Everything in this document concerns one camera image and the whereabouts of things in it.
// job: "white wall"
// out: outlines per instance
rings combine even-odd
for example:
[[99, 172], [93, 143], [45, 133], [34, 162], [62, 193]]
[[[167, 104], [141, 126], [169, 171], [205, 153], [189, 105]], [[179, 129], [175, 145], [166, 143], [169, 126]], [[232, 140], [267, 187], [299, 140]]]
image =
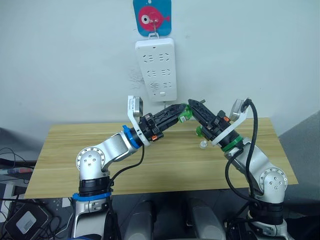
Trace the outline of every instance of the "white wall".
[[[251, 97], [278, 135], [319, 110], [318, 0], [172, 0], [178, 100]], [[0, 0], [0, 127], [41, 146], [54, 123], [128, 121], [148, 102], [132, 0]]]

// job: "gray floor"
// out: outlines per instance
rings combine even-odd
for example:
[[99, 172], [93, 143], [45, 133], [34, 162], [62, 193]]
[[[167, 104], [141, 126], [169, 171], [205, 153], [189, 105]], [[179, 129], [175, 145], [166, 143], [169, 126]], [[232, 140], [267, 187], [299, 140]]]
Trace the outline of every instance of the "gray floor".
[[[287, 188], [285, 218], [297, 216], [294, 212], [320, 215], [320, 112], [279, 138], [299, 182]], [[229, 189], [116, 195], [113, 205], [122, 235], [135, 206], [142, 201], [153, 201], [157, 212], [155, 240], [192, 237], [192, 231], [184, 228], [182, 212], [188, 198], [204, 200], [221, 221], [245, 203]]]

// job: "power outlet socket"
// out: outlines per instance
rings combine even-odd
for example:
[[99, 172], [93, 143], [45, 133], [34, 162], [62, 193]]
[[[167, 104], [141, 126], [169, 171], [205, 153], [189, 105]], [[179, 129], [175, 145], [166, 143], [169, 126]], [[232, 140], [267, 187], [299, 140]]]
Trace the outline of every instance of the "power outlet socket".
[[137, 41], [137, 60], [153, 102], [177, 99], [175, 44], [172, 38]]

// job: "wooden table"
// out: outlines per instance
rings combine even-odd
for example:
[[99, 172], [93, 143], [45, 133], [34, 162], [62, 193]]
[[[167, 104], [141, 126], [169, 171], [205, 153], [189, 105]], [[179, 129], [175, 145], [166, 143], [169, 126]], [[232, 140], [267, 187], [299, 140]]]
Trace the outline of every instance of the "wooden table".
[[[70, 197], [78, 192], [79, 171], [76, 156], [84, 147], [94, 146], [119, 132], [129, 123], [92, 123], [53, 125], [44, 143], [25, 198]], [[199, 147], [195, 134], [196, 121], [177, 123], [164, 132], [164, 138], [145, 148], [143, 164], [117, 177], [114, 194], [155, 193], [185, 190], [225, 189], [227, 163], [219, 147]], [[244, 137], [251, 137], [253, 120], [247, 119], [237, 128]], [[270, 161], [283, 169], [289, 184], [298, 181], [268, 118], [259, 119], [256, 144]], [[111, 164], [111, 176], [140, 160], [141, 150], [121, 162]], [[237, 188], [248, 183], [233, 166], [231, 182]]]

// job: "green ring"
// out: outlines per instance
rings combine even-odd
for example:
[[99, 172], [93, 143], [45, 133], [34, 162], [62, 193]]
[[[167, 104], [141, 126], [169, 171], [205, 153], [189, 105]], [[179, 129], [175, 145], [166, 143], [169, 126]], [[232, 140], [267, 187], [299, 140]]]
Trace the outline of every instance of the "green ring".
[[242, 139], [244, 139], [241, 135], [237, 136], [232, 142], [230, 142], [227, 146], [225, 146], [224, 148], [221, 148], [221, 150], [223, 152], [229, 151], [230, 149], [232, 149], [237, 143], [239, 143], [240, 141], [242, 141]]

